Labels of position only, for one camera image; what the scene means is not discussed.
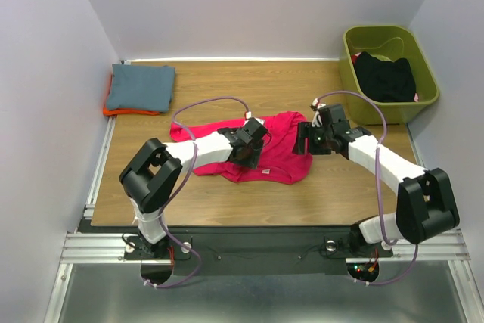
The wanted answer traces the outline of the pink red t shirt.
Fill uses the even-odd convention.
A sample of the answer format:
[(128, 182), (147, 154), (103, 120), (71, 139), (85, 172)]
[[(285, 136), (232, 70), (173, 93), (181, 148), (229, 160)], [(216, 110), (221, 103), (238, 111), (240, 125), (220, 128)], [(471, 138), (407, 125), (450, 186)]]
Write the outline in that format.
[(306, 118), (299, 112), (287, 111), (274, 116), (263, 116), (269, 136), (264, 137), (259, 163), (255, 169), (233, 163), (212, 163), (194, 170), (194, 174), (221, 175), (231, 182), (269, 181), (292, 185), (303, 180), (312, 165), (310, 154), (293, 152), (297, 127)]

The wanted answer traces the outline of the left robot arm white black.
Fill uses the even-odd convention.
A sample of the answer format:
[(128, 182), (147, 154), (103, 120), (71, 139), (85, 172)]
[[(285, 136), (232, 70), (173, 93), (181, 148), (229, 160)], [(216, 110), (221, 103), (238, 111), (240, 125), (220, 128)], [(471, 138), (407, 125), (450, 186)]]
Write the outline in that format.
[(130, 199), (143, 237), (142, 249), (153, 258), (168, 249), (163, 210), (174, 194), (178, 177), (188, 177), (193, 169), (230, 162), (256, 168), (268, 134), (264, 122), (250, 118), (238, 128), (221, 128), (201, 138), (162, 143), (146, 141), (119, 176)]

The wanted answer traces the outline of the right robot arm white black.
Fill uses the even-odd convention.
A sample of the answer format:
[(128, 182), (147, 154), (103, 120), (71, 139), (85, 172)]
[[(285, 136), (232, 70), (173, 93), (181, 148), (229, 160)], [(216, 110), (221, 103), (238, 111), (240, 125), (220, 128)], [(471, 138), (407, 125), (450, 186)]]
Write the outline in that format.
[(349, 249), (365, 255), (377, 243), (406, 240), (417, 245), (460, 223), (448, 174), (425, 169), (389, 148), (363, 127), (351, 127), (341, 104), (314, 101), (312, 121), (297, 127), (295, 154), (339, 154), (375, 176), (376, 186), (396, 195), (396, 211), (361, 220), (352, 226)]

